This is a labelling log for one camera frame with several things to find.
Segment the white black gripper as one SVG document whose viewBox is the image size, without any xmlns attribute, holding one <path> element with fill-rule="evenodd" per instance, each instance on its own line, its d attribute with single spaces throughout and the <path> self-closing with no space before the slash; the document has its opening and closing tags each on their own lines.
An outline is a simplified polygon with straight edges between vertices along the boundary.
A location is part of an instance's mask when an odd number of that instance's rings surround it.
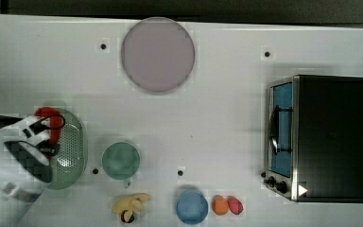
<svg viewBox="0 0 363 227">
<path fill-rule="evenodd" d="M 38 146 L 50 139 L 50 129 L 45 121 L 35 115 L 26 117 L 12 125 L 5 126 L 5 142 L 26 142 Z"/>
</svg>

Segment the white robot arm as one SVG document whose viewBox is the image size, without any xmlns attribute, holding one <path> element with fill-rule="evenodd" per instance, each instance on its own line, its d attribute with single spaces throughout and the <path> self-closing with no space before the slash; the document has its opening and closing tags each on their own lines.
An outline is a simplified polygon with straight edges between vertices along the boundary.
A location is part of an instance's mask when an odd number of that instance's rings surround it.
<svg viewBox="0 0 363 227">
<path fill-rule="evenodd" d="M 17 227 L 53 174 L 39 145 L 50 139 L 45 118 L 0 115 L 0 227 Z"/>
</svg>

